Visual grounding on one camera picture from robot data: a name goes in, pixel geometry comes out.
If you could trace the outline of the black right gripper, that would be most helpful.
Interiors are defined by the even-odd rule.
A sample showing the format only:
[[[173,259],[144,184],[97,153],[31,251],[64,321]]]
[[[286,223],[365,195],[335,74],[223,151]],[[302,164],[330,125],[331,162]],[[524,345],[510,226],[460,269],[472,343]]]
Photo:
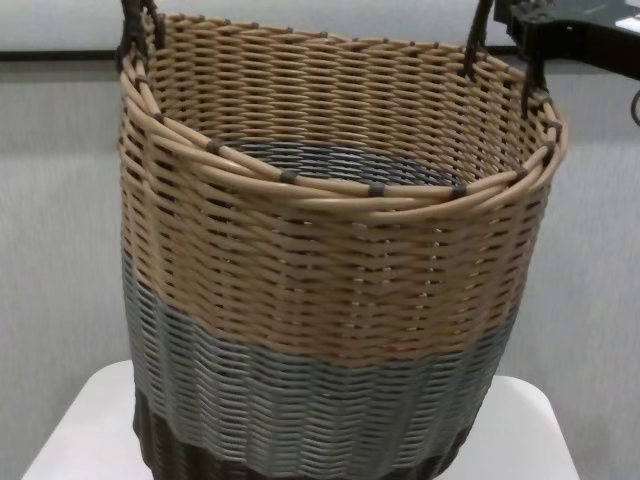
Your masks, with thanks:
[[[571,60],[633,80],[639,78],[637,1],[495,0],[493,18],[507,33],[522,60]]]

